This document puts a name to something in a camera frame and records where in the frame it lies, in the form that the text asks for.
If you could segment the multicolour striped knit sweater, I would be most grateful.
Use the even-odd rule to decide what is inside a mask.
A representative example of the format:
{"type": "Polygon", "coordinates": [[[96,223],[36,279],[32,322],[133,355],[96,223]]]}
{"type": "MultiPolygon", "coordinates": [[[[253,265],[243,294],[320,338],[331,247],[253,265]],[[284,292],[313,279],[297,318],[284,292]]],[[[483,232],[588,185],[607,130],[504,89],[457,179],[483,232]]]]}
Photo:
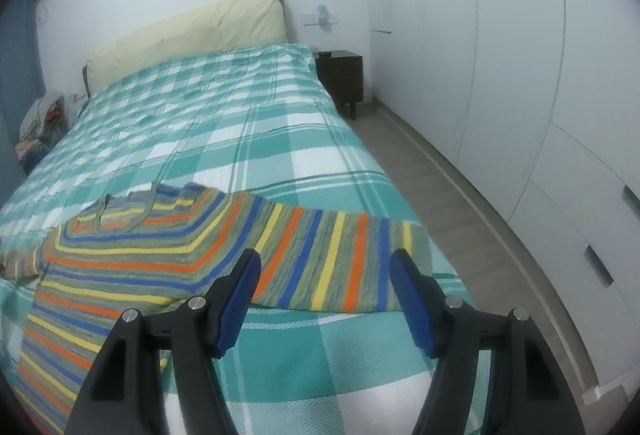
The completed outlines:
{"type": "Polygon", "coordinates": [[[45,233],[1,243],[2,277],[34,287],[18,311],[13,392],[41,433],[64,433],[120,313],[173,311],[253,249],[253,307],[216,362],[239,432],[408,433],[432,367],[388,279],[398,247],[431,267],[425,231],[408,221],[198,184],[104,196],[45,233]]]}

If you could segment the dark wooden nightstand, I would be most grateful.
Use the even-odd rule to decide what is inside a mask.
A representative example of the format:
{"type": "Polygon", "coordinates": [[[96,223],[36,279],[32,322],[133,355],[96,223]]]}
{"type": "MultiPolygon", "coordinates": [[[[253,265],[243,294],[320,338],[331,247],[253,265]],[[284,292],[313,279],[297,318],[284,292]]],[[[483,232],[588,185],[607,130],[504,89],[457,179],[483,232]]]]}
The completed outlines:
{"type": "Polygon", "coordinates": [[[320,83],[334,103],[347,106],[352,121],[357,117],[357,106],[363,103],[363,57],[348,50],[325,50],[314,55],[320,83]]]}

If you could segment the cream padded headboard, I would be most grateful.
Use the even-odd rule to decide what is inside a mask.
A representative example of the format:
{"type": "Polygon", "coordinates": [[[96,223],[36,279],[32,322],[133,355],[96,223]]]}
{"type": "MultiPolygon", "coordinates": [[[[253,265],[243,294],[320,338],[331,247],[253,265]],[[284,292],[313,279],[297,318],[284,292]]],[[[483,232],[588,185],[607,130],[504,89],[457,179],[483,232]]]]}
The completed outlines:
{"type": "Polygon", "coordinates": [[[139,28],[93,52],[82,78],[92,97],[160,62],[287,40],[282,0],[223,0],[139,28]]]}

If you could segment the white wardrobe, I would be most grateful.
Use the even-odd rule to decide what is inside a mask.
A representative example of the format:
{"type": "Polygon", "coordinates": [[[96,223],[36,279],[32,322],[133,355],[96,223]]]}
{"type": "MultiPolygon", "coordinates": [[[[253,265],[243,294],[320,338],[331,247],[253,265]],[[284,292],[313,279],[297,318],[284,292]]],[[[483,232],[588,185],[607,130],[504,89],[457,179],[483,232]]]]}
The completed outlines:
{"type": "Polygon", "coordinates": [[[639,0],[368,0],[376,95],[508,223],[599,384],[639,366],[639,0]]]}

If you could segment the blue grey curtain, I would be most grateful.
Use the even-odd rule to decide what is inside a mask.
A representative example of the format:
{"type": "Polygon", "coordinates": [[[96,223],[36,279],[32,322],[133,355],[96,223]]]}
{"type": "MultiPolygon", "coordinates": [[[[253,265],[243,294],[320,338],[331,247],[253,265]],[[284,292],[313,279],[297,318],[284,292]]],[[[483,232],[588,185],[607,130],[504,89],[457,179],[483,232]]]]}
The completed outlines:
{"type": "Polygon", "coordinates": [[[37,0],[9,0],[1,9],[1,204],[26,178],[15,146],[23,118],[44,94],[36,5],[37,0]]]}

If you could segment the clothes pile beside bed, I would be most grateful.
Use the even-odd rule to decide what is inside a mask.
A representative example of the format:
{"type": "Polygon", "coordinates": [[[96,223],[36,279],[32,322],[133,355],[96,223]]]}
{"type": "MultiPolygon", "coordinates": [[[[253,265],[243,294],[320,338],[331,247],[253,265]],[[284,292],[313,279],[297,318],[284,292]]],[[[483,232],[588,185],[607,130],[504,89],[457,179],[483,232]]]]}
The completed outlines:
{"type": "Polygon", "coordinates": [[[37,99],[20,127],[15,152],[21,166],[29,173],[66,135],[68,131],[64,96],[47,92],[37,99]]]}

